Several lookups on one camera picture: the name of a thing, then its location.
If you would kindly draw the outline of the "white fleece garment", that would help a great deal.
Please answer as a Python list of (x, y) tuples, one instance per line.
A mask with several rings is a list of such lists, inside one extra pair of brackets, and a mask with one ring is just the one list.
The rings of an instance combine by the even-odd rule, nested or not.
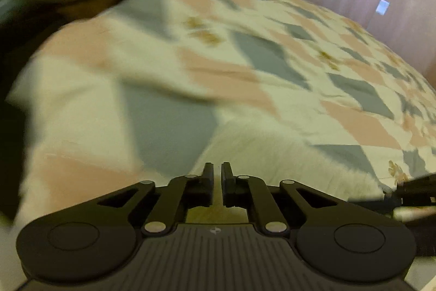
[(234, 174), (256, 176), (268, 185), (291, 179), (345, 201), (383, 196), (374, 177), (334, 161), (270, 120), (233, 119), (219, 125), (191, 173), (199, 173), (205, 163), (224, 162)]

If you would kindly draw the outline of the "checkered pastel quilt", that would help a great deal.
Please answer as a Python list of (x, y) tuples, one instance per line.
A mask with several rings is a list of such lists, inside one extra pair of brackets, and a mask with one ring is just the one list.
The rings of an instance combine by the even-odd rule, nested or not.
[(30, 109), (18, 225), (189, 174), (233, 119), (289, 128), (383, 193), (435, 171), (435, 90), (305, 0), (123, 0), (51, 36), (10, 100)]

